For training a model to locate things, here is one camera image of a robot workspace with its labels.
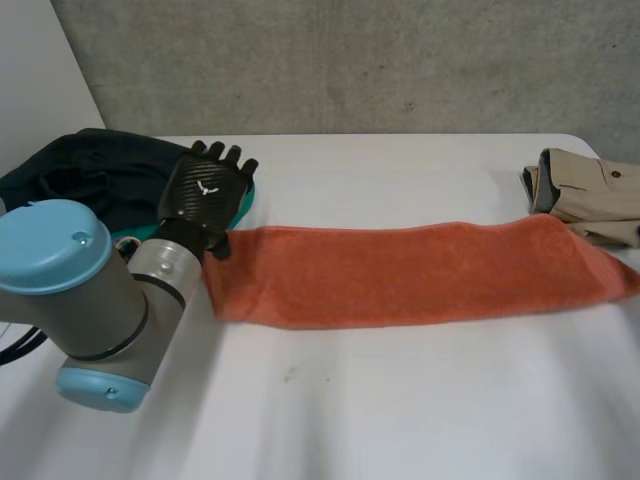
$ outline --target beige jacket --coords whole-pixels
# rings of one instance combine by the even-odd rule
[[[548,149],[522,172],[531,210],[598,245],[640,247],[640,166]]]

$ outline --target robot finger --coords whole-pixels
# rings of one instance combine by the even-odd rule
[[[205,153],[205,156],[207,156],[211,160],[218,161],[220,160],[220,155],[222,155],[222,152],[224,152],[224,143],[215,142],[211,144],[209,150],[207,150],[207,153]]]

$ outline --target orange towel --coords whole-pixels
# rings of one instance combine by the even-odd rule
[[[231,233],[205,281],[222,320],[291,329],[422,325],[567,309],[640,293],[640,276],[536,215],[500,226],[264,227]]]

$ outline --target tabletop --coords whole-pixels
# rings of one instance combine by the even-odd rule
[[[568,135],[166,139],[260,161],[238,228],[504,223],[544,148],[596,156]],[[50,342],[0,368],[0,478],[637,478],[639,313],[293,332],[218,323],[201,286],[133,414],[59,398]]]

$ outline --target robotic hand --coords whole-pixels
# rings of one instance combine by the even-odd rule
[[[215,142],[207,150],[203,142],[195,142],[173,171],[158,210],[169,225],[185,228],[187,222],[199,229],[204,248],[219,260],[231,255],[226,232],[247,195],[253,194],[258,168],[253,158],[238,167],[242,151],[236,145],[221,159],[224,148]]]
[[[67,355],[56,387],[66,399],[136,410],[195,292],[206,250],[230,255],[227,230],[250,206],[258,162],[196,142],[159,205],[161,224],[128,265],[89,208],[48,200],[0,221],[0,306],[41,328]],[[41,225],[55,226],[42,235]]]

